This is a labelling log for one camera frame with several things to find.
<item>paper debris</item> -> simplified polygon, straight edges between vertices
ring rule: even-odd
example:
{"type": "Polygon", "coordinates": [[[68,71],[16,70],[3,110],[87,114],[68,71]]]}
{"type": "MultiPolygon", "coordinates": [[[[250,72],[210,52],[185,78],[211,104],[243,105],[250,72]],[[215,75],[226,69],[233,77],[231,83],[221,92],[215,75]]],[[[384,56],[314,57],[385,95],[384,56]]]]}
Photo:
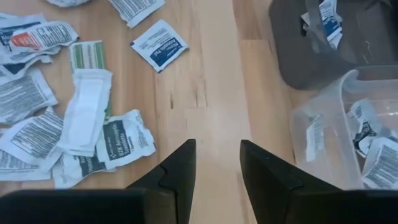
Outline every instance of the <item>paper debris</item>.
{"type": "Polygon", "coordinates": [[[42,72],[31,68],[27,76],[0,85],[0,123],[14,124],[58,101],[42,72]]]}
{"type": "Polygon", "coordinates": [[[156,22],[131,42],[131,47],[150,63],[156,72],[162,71],[188,49],[187,43],[163,20],[156,22]]]}
{"type": "Polygon", "coordinates": [[[13,52],[43,52],[53,47],[69,46],[79,38],[72,26],[62,21],[46,22],[17,30],[10,39],[13,52]]]}
{"type": "MultiPolygon", "coordinates": [[[[8,130],[8,128],[0,128],[0,139],[8,130]]],[[[26,164],[0,150],[0,181],[49,180],[50,178],[50,172],[42,172],[39,166],[26,164]]]]}
{"type": "Polygon", "coordinates": [[[323,117],[317,116],[312,120],[307,128],[307,147],[305,149],[305,158],[307,162],[313,161],[318,151],[325,150],[325,139],[323,135],[323,117]]]}
{"type": "Polygon", "coordinates": [[[59,7],[73,7],[84,4],[90,0],[47,0],[47,1],[59,7]]]}
{"type": "Polygon", "coordinates": [[[93,156],[104,124],[112,73],[103,69],[76,69],[75,94],[69,101],[58,146],[76,156],[93,156]]]}
{"type": "Polygon", "coordinates": [[[9,45],[9,40],[13,32],[44,22],[46,20],[43,14],[0,19],[0,73],[2,75],[7,75],[12,80],[21,78],[25,74],[26,69],[38,61],[37,57],[39,56],[41,61],[51,62],[51,58],[47,55],[56,54],[59,49],[52,49],[41,53],[24,52],[17,54],[11,50],[9,45]]]}
{"type": "MultiPolygon", "coordinates": [[[[77,69],[98,68],[106,69],[104,44],[101,40],[77,42],[69,47],[70,64],[72,73],[77,69]]],[[[112,104],[109,99],[106,108],[105,120],[107,121],[112,114],[112,104]]]]}
{"type": "Polygon", "coordinates": [[[372,103],[368,99],[355,102],[347,113],[348,122],[351,128],[351,138],[358,153],[366,155],[366,151],[361,151],[359,142],[365,137],[376,136],[382,129],[382,124],[377,117],[372,103]]]}
{"type": "MultiPolygon", "coordinates": [[[[332,49],[337,49],[338,44],[343,37],[343,29],[340,26],[340,22],[342,22],[343,19],[337,14],[336,8],[336,0],[324,0],[319,5],[323,26],[325,27],[326,31],[326,37],[332,49]]],[[[301,17],[306,24],[311,24],[310,15],[308,12],[303,14],[301,17]]]]}
{"type": "Polygon", "coordinates": [[[0,138],[0,149],[49,171],[62,154],[56,148],[61,131],[62,119],[52,108],[47,108],[44,114],[15,124],[0,138]]]}
{"type": "Polygon", "coordinates": [[[141,114],[133,110],[111,117],[104,124],[96,145],[98,159],[107,169],[124,166],[155,151],[154,138],[144,126],[141,114]]]}
{"type": "Polygon", "coordinates": [[[147,16],[162,7],[164,0],[108,0],[119,12],[122,20],[132,29],[147,16]]]}
{"type": "Polygon", "coordinates": [[[93,157],[71,156],[63,154],[52,169],[52,176],[56,189],[68,189],[81,182],[94,172],[115,172],[116,169],[106,170],[105,164],[93,157]]]}
{"type": "Polygon", "coordinates": [[[362,181],[372,189],[393,189],[398,182],[398,143],[379,138],[372,142],[362,181]]]}

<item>gray plastic bin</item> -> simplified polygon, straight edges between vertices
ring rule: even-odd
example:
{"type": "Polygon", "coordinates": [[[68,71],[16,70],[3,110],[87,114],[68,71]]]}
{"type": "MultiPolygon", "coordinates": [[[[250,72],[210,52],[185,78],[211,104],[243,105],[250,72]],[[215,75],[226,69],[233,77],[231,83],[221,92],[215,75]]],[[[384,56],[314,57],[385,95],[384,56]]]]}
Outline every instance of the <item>gray plastic bin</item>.
{"type": "Polygon", "coordinates": [[[337,0],[343,18],[343,38],[337,50],[329,46],[320,17],[319,0],[273,0],[269,8],[282,78],[293,88],[314,90],[346,71],[365,65],[398,61],[397,0],[337,0]],[[301,15],[311,26],[303,30],[301,15]]]}

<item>plastic container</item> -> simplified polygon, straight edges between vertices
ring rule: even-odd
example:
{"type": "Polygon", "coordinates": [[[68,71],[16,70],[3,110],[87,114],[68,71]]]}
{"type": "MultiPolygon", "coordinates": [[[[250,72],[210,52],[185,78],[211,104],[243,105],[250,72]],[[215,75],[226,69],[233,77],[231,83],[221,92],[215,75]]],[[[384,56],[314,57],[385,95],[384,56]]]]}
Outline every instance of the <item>plastic container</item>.
{"type": "Polygon", "coordinates": [[[359,158],[349,135],[346,112],[368,98],[385,127],[398,130],[398,66],[351,70],[294,110],[290,131],[297,166],[341,189],[363,189],[359,158]],[[317,116],[323,118],[325,147],[314,160],[306,157],[307,129],[317,116]]]}
{"type": "Polygon", "coordinates": [[[269,8],[279,70],[299,90],[319,90],[346,71],[398,62],[398,1],[337,0],[343,38],[336,50],[326,40],[323,0],[273,0],[269,8]],[[304,30],[308,12],[317,29],[304,30]]]}

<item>blue label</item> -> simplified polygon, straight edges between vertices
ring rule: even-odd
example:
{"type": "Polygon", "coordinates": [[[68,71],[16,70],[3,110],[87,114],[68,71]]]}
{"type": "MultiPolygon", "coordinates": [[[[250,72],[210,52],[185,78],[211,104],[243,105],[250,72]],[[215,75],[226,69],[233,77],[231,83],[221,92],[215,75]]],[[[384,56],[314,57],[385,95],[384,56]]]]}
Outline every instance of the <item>blue label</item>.
{"type": "MultiPolygon", "coordinates": [[[[7,47],[11,51],[9,41],[10,41],[10,38],[12,37],[12,34],[14,33],[14,31],[20,30],[20,29],[26,29],[26,28],[29,28],[29,27],[37,25],[37,24],[40,24],[40,22],[32,22],[30,24],[23,24],[20,26],[0,28],[0,43],[3,46],[7,47]]],[[[9,65],[3,65],[3,66],[7,70],[9,70],[12,74],[15,75],[19,71],[24,69],[25,63],[9,64],[9,65]]]]}
{"type": "Polygon", "coordinates": [[[323,21],[323,25],[325,26],[327,37],[332,35],[332,33],[334,33],[337,29],[340,28],[340,24],[337,22],[337,20],[333,16],[327,17],[323,21]]]}
{"type": "Polygon", "coordinates": [[[180,42],[174,37],[159,47],[150,57],[158,66],[162,66],[181,48],[180,42]]]}

